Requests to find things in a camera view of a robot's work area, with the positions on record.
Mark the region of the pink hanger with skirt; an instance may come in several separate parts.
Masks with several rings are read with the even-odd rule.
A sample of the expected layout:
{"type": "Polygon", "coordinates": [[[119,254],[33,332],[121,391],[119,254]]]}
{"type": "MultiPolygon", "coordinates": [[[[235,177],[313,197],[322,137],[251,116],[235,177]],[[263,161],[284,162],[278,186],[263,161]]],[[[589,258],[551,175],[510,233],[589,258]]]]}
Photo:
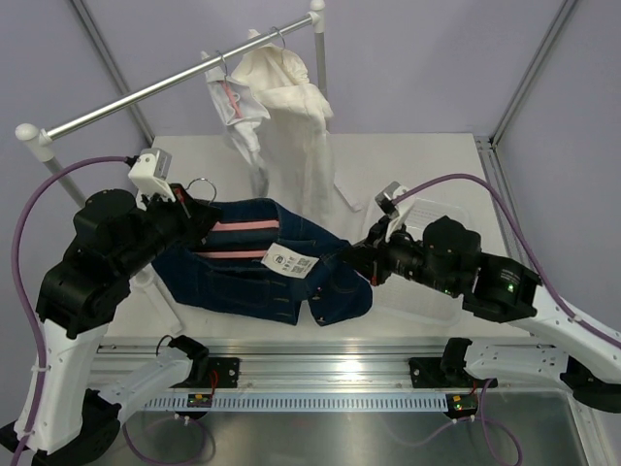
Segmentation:
{"type": "Polygon", "coordinates": [[[189,192],[199,193],[199,200],[218,208],[221,217],[205,238],[204,244],[185,247],[177,252],[192,258],[231,261],[262,258],[275,243],[283,226],[280,206],[270,198],[223,201],[215,184],[208,179],[189,183],[189,192]]]}

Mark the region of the dark blue denim skirt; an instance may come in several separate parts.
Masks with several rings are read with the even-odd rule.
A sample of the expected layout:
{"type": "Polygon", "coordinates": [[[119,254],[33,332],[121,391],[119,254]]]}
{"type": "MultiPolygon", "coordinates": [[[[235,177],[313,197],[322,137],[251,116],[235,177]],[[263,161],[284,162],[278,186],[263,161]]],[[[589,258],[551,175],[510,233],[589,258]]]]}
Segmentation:
{"type": "Polygon", "coordinates": [[[304,303],[320,326],[366,314],[371,286],[339,259],[348,241],[279,206],[283,226],[262,258],[205,260],[173,247],[151,265],[177,303],[195,308],[288,325],[304,303]]]}

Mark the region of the white shirt garment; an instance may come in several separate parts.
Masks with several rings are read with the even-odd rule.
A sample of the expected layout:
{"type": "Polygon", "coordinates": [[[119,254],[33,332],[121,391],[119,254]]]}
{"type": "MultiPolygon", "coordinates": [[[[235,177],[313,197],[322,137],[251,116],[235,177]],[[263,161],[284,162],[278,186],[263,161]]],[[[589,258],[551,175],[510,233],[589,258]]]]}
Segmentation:
{"type": "Polygon", "coordinates": [[[253,196],[266,197],[270,187],[270,175],[267,162],[261,153],[260,129],[264,122],[271,119],[270,114],[255,98],[250,87],[234,79],[228,70],[228,83],[235,93],[243,115],[241,118],[236,118],[221,85],[223,72],[223,65],[205,72],[212,103],[224,126],[228,140],[248,166],[253,196]]]}

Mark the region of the pink hanger with shirt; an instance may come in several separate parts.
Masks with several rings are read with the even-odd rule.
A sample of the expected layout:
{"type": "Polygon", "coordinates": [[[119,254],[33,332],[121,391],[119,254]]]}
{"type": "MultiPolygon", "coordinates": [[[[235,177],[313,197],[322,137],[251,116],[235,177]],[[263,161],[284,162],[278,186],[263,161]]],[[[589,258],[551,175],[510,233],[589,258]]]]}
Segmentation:
{"type": "Polygon", "coordinates": [[[221,82],[222,88],[224,90],[224,93],[226,94],[228,100],[229,100],[229,104],[231,105],[231,107],[233,108],[234,114],[236,118],[241,118],[242,112],[241,109],[239,107],[237,98],[235,97],[235,93],[233,92],[232,88],[230,87],[229,83],[228,83],[228,66],[226,63],[226,60],[224,58],[224,54],[220,51],[220,50],[216,50],[215,53],[219,56],[221,63],[224,67],[224,72],[223,72],[223,79],[221,82]]]}

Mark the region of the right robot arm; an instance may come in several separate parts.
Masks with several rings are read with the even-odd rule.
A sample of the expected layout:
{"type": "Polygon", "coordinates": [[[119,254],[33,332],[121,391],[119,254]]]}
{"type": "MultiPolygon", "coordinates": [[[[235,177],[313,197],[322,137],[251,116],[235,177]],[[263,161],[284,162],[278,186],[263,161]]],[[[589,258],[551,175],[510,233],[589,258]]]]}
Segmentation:
{"type": "Polygon", "coordinates": [[[620,337],[580,311],[562,312],[542,278],[521,263],[482,251],[478,233],[443,216],[415,240],[405,228],[385,234],[383,217],[342,252],[372,285],[393,275],[458,298],[464,311],[529,332],[543,345],[493,345],[453,337],[434,366],[410,362],[415,387],[470,387],[517,380],[558,386],[583,405],[620,411],[620,337]]]}

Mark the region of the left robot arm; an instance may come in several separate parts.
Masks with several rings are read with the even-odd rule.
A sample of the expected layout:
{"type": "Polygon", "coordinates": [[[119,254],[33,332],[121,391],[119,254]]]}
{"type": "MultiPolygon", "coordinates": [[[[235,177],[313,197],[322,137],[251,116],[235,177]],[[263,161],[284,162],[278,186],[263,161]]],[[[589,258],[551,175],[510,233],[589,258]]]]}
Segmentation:
{"type": "Polygon", "coordinates": [[[74,216],[76,236],[44,276],[35,309],[43,332],[27,404],[2,427],[1,444],[33,451],[35,465],[86,465],[114,442],[129,417],[164,390],[210,380],[210,351],[180,336],[141,368],[102,389],[88,385],[91,366],[130,281],[171,247],[203,243],[221,220],[213,204],[181,185],[173,198],[155,197],[145,209],[122,189],[90,196],[74,216]]]}

